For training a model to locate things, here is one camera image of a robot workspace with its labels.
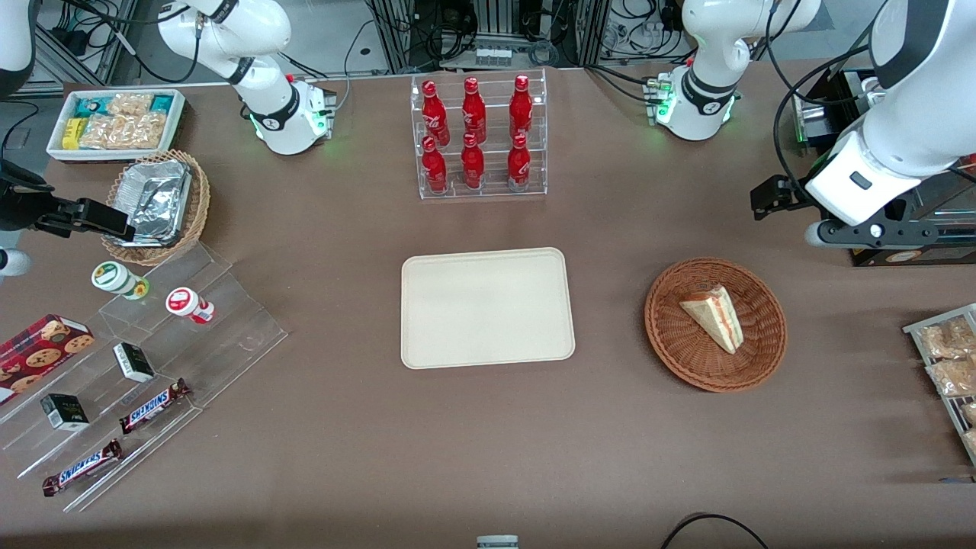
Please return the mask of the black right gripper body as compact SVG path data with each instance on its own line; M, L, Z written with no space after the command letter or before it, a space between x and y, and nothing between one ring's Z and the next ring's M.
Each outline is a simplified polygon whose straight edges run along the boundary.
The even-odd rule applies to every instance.
M24 230L55 213L56 199L52 190L34 172L2 160L1 230Z

